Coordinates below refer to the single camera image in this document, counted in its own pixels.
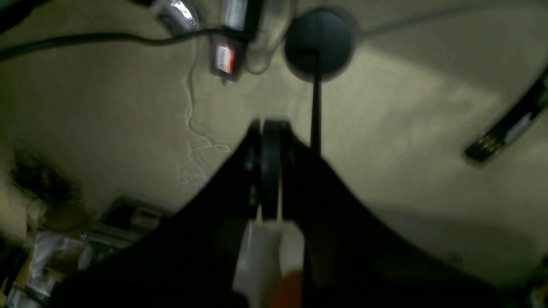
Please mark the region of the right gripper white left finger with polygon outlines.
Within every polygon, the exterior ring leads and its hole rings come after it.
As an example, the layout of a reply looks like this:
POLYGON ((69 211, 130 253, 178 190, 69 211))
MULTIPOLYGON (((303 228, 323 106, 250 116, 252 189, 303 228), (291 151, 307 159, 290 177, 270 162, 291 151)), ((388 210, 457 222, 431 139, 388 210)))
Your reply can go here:
POLYGON ((253 121, 203 189, 153 232, 57 285, 51 308, 250 308, 235 290, 241 242, 278 213, 281 125, 253 121))

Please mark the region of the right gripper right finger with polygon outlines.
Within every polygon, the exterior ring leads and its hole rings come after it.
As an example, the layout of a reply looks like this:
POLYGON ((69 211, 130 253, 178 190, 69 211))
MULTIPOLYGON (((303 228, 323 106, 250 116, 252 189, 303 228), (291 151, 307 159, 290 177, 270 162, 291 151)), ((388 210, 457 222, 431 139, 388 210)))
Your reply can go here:
POLYGON ((497 288, 445 264, 367 209, 282 124, 283 216, 305 240, 304 308, 505 308, 497 288))

